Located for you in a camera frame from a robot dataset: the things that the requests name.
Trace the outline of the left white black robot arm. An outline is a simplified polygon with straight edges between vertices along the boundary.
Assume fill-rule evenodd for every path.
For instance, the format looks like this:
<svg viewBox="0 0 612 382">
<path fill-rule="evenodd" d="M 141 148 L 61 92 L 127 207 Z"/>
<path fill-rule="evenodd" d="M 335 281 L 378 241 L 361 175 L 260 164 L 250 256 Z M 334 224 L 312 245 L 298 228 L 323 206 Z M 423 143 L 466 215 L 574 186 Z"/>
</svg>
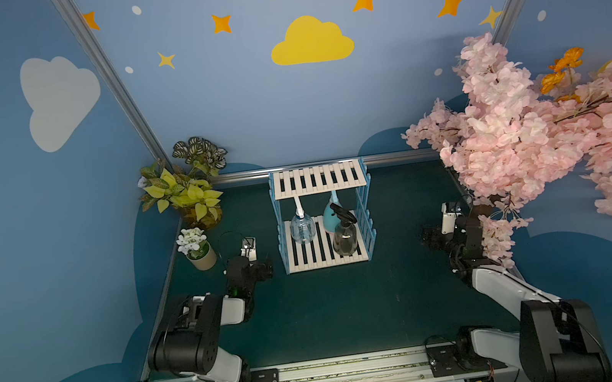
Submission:
<svg viewBox="0 0 612 382">
<path fill-rule="evenodd" d="M 220 333 L 224 326 L 251 319 L 257 284 L 271 279 L 273 268 L 269 258 L 261 262 L 236 256 L 225 270 L 224 293 L 173 299 L 151 343 L 149 368 L 208 382 L 248 382 L 247 362 L 220 347 Z"/>
</svg>

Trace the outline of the dark smoky spray bottle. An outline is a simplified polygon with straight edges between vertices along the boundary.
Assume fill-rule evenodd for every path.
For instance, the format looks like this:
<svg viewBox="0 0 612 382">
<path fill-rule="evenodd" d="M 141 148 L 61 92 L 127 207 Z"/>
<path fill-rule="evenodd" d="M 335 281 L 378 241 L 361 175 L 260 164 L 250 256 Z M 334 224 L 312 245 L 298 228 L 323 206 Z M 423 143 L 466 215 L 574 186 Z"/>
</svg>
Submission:
<svg viewBox="0 0 612 382">
<path fill-rule="evenodd" d="M 342 257 L 353 256 L 359 246 L 356 229 L 358 220 L 353 212 L 339 204 L 331 203 L 330 207 L 338 218 L 333 236 L 333 250 Z"/>
</svg>

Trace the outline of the blue white slatted shelf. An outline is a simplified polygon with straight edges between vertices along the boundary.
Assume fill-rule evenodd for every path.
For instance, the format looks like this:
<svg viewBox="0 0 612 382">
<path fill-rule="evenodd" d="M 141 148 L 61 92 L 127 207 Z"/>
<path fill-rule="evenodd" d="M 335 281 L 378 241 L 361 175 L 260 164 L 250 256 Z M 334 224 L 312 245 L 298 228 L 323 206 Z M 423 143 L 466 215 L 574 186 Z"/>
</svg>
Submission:
<svg viewBox="0 0 612 382">
<path fill-rule="evenodd" d="M 269 174 L 279 253 L 287 274 L 366 262 L 372 258 L 376 230 L 368 210 L 371 175 L 361 158 L 278 169 Z M 357 245 L 335 250 L 339 218 L 332 204 L 354 215 Z"/>
</svg>

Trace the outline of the clear spray bottle white nozzle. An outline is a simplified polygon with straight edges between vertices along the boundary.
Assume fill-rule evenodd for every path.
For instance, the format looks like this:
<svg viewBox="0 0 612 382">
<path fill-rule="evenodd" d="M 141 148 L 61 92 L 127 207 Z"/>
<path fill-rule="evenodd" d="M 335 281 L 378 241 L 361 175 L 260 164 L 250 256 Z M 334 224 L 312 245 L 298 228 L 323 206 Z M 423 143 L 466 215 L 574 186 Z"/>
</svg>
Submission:
<svg viewBox="0 0 612 382">
<path fill-rule="evenodd" d="M 298 196 L 294 197 L 294 202 L 296 211 L 295 216 L 290 222 L 290 233 L 292 233 L 292 238 L 295 242 L 301 245 L 309 244 L 317 236 L 316 225 L 314 224 L 313 217 L 306 214 Z"/>
</svg>

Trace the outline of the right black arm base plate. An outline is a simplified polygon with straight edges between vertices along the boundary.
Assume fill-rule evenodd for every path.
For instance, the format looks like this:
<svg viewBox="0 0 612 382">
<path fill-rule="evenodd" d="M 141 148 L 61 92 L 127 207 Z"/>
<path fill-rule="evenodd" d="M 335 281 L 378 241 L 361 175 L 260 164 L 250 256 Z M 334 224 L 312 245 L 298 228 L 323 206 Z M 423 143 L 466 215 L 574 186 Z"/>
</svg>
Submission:
<svg viewBox="0 0 612 382">
<path fill-rule="evenodd" d="M 455 343 L 428 346 L 425 353 L 435 378 L 485 372 L 491 367 L 495 370 L 507 368 L 498 360 L 462 353 Z"/>
</svg>

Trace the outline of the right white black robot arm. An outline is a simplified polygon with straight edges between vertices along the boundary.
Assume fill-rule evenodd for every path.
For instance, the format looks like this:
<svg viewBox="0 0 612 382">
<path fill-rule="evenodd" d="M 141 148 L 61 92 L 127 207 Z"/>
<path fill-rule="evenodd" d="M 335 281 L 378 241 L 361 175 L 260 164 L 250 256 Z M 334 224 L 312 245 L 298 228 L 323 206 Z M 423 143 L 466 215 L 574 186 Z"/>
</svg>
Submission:
<svg viewBox="0 0 612 382">
<path fill-rule="evenodd" d="M 543 292 L 479 252 L 475 218 L 447 214 L 440 227 L 422 229 L 422 242 L 444 251 L 450 267 L 474 290 L 490 297 L 519 323 L 517 333 L 464 326 L 446 348 L 463 371 L 501 362 L 530 382 L 610 382 L 611 361 L 591 307 Z"/>
</svg>

